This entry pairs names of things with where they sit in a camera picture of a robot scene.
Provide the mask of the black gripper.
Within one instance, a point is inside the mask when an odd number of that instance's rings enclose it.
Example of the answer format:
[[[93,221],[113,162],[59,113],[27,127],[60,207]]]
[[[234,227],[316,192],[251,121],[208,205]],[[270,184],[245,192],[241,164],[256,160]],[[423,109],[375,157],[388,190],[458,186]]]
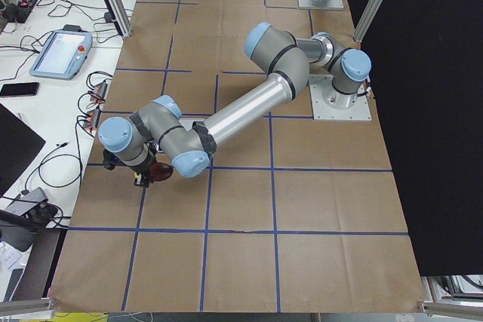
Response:
[[[155,155],[147,148],[144,148],[136,158],[126,161],[126,165],[136,172],[134,173],[135,186],[148,186],[148,180],[152,181],[151,167],[155,162]]]

